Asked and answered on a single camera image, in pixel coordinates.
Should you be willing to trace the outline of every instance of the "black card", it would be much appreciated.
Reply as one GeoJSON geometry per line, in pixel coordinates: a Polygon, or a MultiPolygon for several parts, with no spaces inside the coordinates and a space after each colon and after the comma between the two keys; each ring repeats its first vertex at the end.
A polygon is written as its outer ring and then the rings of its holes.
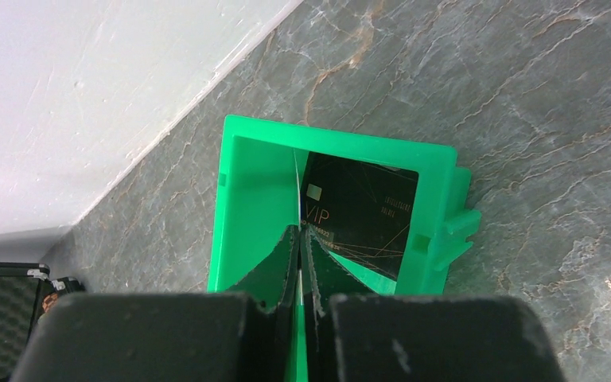
{"type": "Polygon", "coordinates": [[[410,229],[418,173],[310,153],[301,219],[330,251],[396,280],[410,229]]]}

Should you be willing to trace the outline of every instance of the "card chip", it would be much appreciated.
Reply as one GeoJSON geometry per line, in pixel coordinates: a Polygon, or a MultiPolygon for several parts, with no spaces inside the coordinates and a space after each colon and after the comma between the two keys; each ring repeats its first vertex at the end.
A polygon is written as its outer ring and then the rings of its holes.
{"type": "Polygon", "coordinates": [[[322,196],[322,189],[316,185],[308,184],[308,190],[305,192],[305,194],[309,198],[319,201],[320,197],[322,196]]]}

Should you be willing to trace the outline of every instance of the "black case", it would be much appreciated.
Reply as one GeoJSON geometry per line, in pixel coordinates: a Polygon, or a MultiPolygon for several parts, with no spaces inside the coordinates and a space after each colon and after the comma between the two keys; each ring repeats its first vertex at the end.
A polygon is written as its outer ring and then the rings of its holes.
{"type": "Polygon", "coordinates": [[[43,314],[43,297],[55,291],[49,273],[44,264],[0,263],[0,379],[15,369],[43,314]]]}

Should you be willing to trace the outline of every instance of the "green plastic holder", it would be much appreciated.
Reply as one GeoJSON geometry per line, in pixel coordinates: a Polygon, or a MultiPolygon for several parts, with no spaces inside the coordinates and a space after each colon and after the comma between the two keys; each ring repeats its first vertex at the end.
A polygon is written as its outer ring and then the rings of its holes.
{"type": "MultiPolygon", "coordinates": [[[[406,251],[396,283],[335,258],[379,293],[440,294],[449,265],[472,246],[481,215],[465,209],[471,173],[453,147],[351,134],[229,115],[224,124],[208,291],[228,289],[299,224],[308,154],[334,155],[418,173],[406,251]]],[[[291,380],[305,380],[302,306],[297,306],[291,380]]]]}

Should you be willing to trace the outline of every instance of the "gray marble surface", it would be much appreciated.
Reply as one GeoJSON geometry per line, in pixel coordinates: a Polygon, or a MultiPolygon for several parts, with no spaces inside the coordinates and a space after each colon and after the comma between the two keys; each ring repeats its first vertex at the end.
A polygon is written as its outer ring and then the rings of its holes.
{"type": "Polygon", "coordinates": [[[203,290],[226,114],[455,146],[483,222],[446,292],[522,298],[571,380],[611,380],[611,1],[306,1],[51,250],[53,273],[203,290]]]}

